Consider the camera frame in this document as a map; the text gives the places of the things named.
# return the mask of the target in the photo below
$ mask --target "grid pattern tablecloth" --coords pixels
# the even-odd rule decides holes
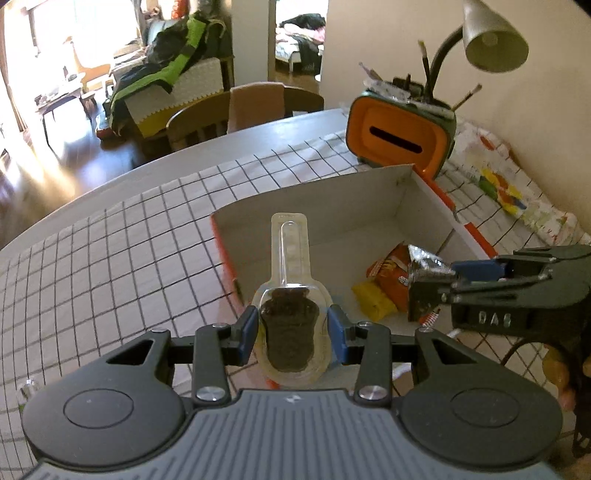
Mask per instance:
[[[0,480],[18,478],[34,464],[16,397],[17,385],[27,377],[49,384],[155,326],[184,336],[205,323],[235,321],[240,306],[223,284],[209,220],[215,209],[367,168],[347,149],[344,132],[250,155],[97,212],[0,265]],[[466,208],[474,210],[480,226],[503,218],[504,212],[458,172],[445,168],[442,176],[440,185],[454,200],[466,197],[478,207]],[[520,247],[535,244],[535,236],[511,223],[498,245],[509,248],[509,238]],[[461,340],[494,359],[510,345],[506,337],[475,333]],[[511,366],[543,383],[540,347],[523,350]],[[188,365],[177,368],[173,386],[179,394],[189,393],[190,374]],[[265,388],[254,357],[228,374],[234,393]]]

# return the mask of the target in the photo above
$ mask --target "lamp shade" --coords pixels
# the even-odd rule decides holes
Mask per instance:
[[[523,65],[530,51],[519,32],[480,0],[464,0],[466,58],[486,72],[509,72]]]

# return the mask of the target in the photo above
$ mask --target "table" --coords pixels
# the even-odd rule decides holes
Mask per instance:
[[[82,108],[84,110],[86,117],[88,118],[88,120],[91,120],[90,112],[86,108],[86,105],[85,105],[84,99],[83,99],[82,83],[81,83],[83,77],[84,77],[84,74],[78,75],[75,80],[65,83],[63,86],[60,87],[60,91],[55,96],[48,99],[48,101],[46,103],[39,105],[39,107],[37,108],[37,112],[41,115],[41,120],[43,122],[43,131],[45,132],[45,140],[47,142],[47,145],[49,145],[50,148],[51,148],[51,145],[49,144],[49,136],[47,135],[47,126],[45,123],[45,115],[47,113],[51,112],[53,115],[53,119],[55,120],[56,116],[55,116],[55,114],[53,114],[53,112],[56,108],[60,107],[61,105],[65,105],[66,103],[70,102],[71,100],[78,99],[80,101],[80,103],[82,104]]]
[[[34,463],[15,396],[26,377],[57,381],[154,327],[186,336],[236,320],[242,306],[222,274],[209,215],[253,194],[370,168],[347,149],[345,123],[341,111],[318,112],[181,150],[75,200],[2,251],[0,469],[7,478]],[[491,358],[510,347],[504,336],[460,335]],[[508,364],[524,376],[541,372],[544,352],[529,347],[530,357]],[[267,386],[254,357],[228,374],[234,395]],[[190,386],[189,366],[179,365],[174,389],[183,395]]]
[[[346,125],[347,119],[340,109],[326,110],[259,125],[172,153],[127,172],[51,213],[4,247],[0,262],[97,210],[168,181],[244,155],[336,132]]]

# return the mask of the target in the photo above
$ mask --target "orange snack bag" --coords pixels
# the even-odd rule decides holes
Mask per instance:
[[[366,272],[366,276],[377,283],[401,312],[408,311],[409,265],[408,245],[398,244],[386,258],[373,263]]]

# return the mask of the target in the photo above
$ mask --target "paintbrush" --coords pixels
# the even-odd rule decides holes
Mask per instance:
[[[365,73],[367,73],[368,77],[371,78],[372,80],[382,80],[382,77],[379,76],[378,72],[376,72],[374,69],[367,68],[361,62],[359,62],[359,66],[363,69],[363,71]]]
[[[462,100],[460,100],[458,103],[456,103],[452,107],[452,112],[455,112],[457,109],[459,109],[462,105],[464,105],[464,103],[466,103],[470,98],[472,98],[472,96],[474,94],[480,92],[481,90],[482,90],[482,85],[479,83],[472,90],[470,90]]]
[[[431,92],[431,82],[429,82],[429,77],[431,75],[429,69],[429,58],[427,57],[427,47],[425,47],[425,42],[423,40],[418,41],[418,46],[421,49],[421,55],[423,56],[423,68],[425,69],[425,91],[423,93],[423,100],[427,103],[431,103],[433,98],[433,93]]]

